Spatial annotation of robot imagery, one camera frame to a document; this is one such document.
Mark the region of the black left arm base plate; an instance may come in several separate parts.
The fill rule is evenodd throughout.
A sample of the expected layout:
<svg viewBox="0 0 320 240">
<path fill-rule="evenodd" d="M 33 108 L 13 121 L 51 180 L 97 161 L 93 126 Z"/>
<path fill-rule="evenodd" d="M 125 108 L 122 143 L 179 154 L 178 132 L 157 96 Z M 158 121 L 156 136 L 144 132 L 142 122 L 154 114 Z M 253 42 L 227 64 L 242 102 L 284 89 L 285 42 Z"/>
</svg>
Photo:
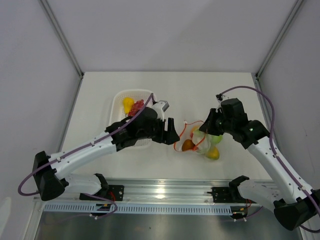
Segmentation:
<svg viewBox="0 0 320 240">
<path fill-rule="evenodd" d="M 80 193 L 79 199 L 83 201 L 97 201 L 97 197 L 111 200 L 113 202 L 122 201 L 125 187 L 123 185 L 110 185 L 105 177 L 100 173 L 94 174 L 100 187 L 95 193 Z"/>
</svg>

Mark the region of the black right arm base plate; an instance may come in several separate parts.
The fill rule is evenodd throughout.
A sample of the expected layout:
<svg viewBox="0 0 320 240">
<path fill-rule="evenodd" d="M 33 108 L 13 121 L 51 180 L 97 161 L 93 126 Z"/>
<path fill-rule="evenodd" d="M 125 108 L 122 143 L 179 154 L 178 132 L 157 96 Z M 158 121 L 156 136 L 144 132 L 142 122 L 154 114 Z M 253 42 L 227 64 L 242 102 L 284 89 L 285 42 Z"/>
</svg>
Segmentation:
<svg viewBox="0 0 320 240">
<path fill-rule="evenodd" d="M 244 175 L 241 175 L 228 183 L 228 186 L 224 187 L 212 187 L 207 194 L 212 196 L 214 203 L 236 203 L 244 204 L 246 199 L 240 195 L 238 187 L 244 181 L 249 180 L 250 178 Z"/>
</svg>

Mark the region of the green apple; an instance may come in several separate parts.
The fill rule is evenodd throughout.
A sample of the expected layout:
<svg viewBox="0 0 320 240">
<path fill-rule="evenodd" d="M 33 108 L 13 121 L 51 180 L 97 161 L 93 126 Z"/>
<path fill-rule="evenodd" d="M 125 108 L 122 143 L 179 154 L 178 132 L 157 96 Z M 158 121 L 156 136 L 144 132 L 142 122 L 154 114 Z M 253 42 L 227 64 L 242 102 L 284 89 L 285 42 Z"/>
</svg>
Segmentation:
<svg viewBox="0 0 320 240">
<path fill-rule="evenodd" d="M 223 136 L 222 135 L 219 135 L 219 136 L 216 136 L 216 135 L 212 135 L 211 136 L 211 143 L 213 145 L 217 145 L 219 144 L 223 139 Z"/>
</svg>

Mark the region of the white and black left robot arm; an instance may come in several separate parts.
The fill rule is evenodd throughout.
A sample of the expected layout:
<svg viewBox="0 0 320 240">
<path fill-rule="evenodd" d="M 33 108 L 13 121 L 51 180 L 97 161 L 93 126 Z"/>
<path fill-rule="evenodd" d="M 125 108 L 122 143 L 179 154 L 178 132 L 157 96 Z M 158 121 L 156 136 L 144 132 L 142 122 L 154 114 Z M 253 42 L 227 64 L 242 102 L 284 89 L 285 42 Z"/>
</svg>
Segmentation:
<svg viewBox="0 0 320 240">
<path fill-rule="evenodd" d="M 97 200 L 105 199 L 109 187 L 102 174 L 83 176 L 72 172 L 97 158 L 132 147 L 137 141 L 145 139 L 166 145 L 178 142 L 180 137 L 174 119 L 163 119 L 154 109 L 146 107 L 135 116 L 114 122 L 82 146 L 51 155 L 45 151 L 37 153 L 32 170 L 41 200 L 50 201 L 67 192 L 93 195 Z"/>
</svg>

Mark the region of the yellow green mango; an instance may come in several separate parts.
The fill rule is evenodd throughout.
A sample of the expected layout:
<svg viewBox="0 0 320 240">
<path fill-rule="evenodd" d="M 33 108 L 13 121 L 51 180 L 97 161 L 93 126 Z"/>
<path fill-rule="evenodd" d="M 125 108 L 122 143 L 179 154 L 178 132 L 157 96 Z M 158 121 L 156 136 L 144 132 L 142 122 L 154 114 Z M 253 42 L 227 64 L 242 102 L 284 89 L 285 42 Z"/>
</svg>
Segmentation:
<svg viewBox="0 0 320 240">
<path fill-rule="evenodd" d="M 216 146 L 213 146 L 205 153 L 205 156 L 211 160 L 218 160 L 220 158 L 220 152 Z"/>
</svg>

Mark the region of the clear zip bag orange zipper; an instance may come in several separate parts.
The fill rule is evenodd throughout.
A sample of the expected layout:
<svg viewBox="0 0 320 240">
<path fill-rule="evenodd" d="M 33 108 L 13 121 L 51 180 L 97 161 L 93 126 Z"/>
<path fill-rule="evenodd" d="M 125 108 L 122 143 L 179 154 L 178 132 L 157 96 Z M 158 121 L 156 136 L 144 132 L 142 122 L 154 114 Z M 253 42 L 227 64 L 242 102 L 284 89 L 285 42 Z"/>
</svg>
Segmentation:
<svg viewBox="0 0 320 240">
<path fill-rule="evenodd" d="M 202 120 L 191 123 L 184 120 L 183 130 L 179 134 L 180 141 L 173 144 L 173 149 L 178 153 L 193 152 L 211 160 L 218 160 L 220 152 L 217 145 L 222 141 L 223 136 L 200 131 L 203 123 Z"/>
</svg>

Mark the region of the white cauliflower with green leaves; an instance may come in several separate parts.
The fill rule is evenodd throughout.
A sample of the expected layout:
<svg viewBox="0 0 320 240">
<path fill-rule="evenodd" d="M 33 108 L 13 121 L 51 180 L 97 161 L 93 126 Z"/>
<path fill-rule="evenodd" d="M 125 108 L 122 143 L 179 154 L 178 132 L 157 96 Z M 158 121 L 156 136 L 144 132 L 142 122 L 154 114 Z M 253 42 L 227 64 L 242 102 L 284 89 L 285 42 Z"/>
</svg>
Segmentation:
<svg viewBox="0 0 320 240">
<path fill-rule="evenodd" d="M 205 154 L 212 146 L 212 136 L 199 130 L 193 132 L 192 142 L 195 144 L 195 151 L 199 154 Z"/>
</svg>

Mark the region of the orange apricot fruit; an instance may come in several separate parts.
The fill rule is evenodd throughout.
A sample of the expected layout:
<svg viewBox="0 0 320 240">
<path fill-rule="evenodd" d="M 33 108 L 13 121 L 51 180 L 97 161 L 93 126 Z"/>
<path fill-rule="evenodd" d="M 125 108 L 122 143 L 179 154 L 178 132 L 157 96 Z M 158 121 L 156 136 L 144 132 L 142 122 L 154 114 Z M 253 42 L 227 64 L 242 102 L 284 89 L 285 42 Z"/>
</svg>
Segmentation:
<svg viewBox="0 0 320 240">
<path fill-rule="evenodd" d="M 191 129 L 191 133 L 193 133 L 194 131 L 197 131 L 200 127 L 199 126 L 194 126 L 192 129 Z"/>
</svg>

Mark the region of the brown kiwi fruit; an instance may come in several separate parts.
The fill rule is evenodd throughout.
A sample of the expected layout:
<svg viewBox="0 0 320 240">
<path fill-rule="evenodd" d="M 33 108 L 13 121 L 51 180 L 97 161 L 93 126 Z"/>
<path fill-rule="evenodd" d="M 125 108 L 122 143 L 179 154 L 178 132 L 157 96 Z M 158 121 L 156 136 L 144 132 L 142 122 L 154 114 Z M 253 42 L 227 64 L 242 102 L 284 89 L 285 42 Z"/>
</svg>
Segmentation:
<svg viewBox="0 0 320 240">
<path fill-rule="evenodd" d="M 195 146 L 196 145 L 193 143 L 191 139 L 186 139 L 182 144 L 181 150 L 183 152 L 193 150 Z"/>
</svg>

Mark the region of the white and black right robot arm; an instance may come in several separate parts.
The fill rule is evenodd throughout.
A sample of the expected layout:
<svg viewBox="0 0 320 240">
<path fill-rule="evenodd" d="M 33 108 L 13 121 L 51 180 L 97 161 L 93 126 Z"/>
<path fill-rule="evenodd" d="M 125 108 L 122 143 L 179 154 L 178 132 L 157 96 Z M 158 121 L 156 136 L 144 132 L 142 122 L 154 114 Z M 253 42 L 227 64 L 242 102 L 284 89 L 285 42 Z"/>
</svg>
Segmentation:
<svg viewBox="0 0 320 240">
<path fill-rule="evenodd" d="M 260 162 L 277 186 L 273 191 L 246 178 L 228 189 L 232 201 L 250 199 L 258 203 L 273 212 L 277 221 L 289 231 L 302 227 L 320 213 L 320 191 L 293 169 L 276 148 L 267 128 L 259 120 L 248 119 L 240 100 L 223 100 L 218 108 L 211 108 L 199 129 L 213 136 L 230 134 Z"/>
</svg>

